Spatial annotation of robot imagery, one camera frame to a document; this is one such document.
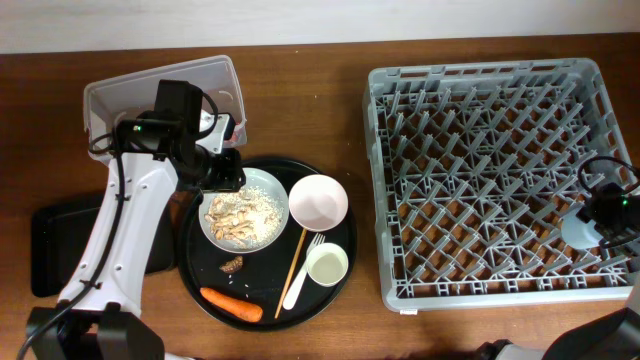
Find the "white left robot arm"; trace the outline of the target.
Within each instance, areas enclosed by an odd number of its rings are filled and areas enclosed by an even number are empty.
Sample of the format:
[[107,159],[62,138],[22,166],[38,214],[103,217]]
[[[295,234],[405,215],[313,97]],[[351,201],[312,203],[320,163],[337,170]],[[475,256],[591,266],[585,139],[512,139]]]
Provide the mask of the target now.
[[212,115],[197,86],[161,80],[153,109],[122,119],[92,140],[110,155],[109,180],[85,251],[55,307],[36,307],[18,358],[168,359],[159,335],[141,318],[145,271],[165,207],[176,191],[237,192],[246,177],[237,150],[226,149],[230,118]]

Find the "cream white cup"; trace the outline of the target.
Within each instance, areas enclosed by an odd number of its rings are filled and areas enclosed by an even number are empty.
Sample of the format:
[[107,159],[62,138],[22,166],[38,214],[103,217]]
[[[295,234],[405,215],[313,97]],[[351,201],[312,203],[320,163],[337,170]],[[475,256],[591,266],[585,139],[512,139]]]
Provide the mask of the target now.
[[334,243],[316,246],[306,259],[306,269],[311,279],[324,287],[338,284],[346,275],[349,260],[345,250]]

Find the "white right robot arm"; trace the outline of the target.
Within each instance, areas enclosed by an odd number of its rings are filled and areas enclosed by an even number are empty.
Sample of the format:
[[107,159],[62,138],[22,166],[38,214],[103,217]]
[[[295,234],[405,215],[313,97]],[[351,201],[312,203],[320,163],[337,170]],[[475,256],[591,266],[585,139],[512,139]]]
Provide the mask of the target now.
[[[561,235],[583,249],[612,246],[622,235],[639,238],[639,197],[611,183],[592,193],[562,220]],[[624,307],[569,330],[546,350],[518,346],[507,339],[482,344],[471,356],[481,360],[606,360],[639,357],[639,280]]]

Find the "pink bowl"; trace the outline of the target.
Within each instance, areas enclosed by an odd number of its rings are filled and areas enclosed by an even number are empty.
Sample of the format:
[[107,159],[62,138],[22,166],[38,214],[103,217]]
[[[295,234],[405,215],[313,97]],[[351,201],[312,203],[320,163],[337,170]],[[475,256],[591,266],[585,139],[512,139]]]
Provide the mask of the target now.
[[303,228],[323,232],[335,228],[346,217],[349,200],[334,178],[314,174],[297,181],[289,193],[291,216]]

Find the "white plastic fork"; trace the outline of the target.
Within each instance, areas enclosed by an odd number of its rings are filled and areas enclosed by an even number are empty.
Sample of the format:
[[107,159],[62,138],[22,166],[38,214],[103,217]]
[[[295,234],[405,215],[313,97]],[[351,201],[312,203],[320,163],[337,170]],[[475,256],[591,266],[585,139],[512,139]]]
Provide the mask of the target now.
[[284,301],[283,301],[283,308],[285,310],[291,310],[299,297],[299,294],[301,292],[302,286],[304,284],[305,278],[308,274],[308,270],[307,270],[307,260],[308,257],[310,255],[310,253],[320,244],[322,244],[325,241],[325,236],[321,233],[316,233],[315,236],[313,237],[311,243],[309,244],[307,251],[306,251],[306,256],[305,256],[305,260],[302,264],[301,269],[299,270],[298,274],[296,275],[293,284],[290,286],[287,294],[285,295]]

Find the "light blue cup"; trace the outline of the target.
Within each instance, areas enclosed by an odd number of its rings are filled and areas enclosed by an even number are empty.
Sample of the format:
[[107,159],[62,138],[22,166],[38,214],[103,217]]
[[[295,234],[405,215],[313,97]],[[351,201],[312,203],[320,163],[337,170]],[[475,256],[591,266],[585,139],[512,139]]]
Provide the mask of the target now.
[[602,235],[595,229],[596,222],[581,216],[582,208],[570,210],[562,217],[561,237],[573,249],[586,250],[599,246]]

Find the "red white wrapper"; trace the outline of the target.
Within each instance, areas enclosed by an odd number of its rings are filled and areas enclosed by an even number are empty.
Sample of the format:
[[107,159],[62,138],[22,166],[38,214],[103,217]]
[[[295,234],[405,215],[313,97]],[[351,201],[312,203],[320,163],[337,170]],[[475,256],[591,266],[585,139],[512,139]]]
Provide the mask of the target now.
[[246,128],[244,126],[237,125],[234,128],[232,140],[240,145],[245,144],[247,142]]

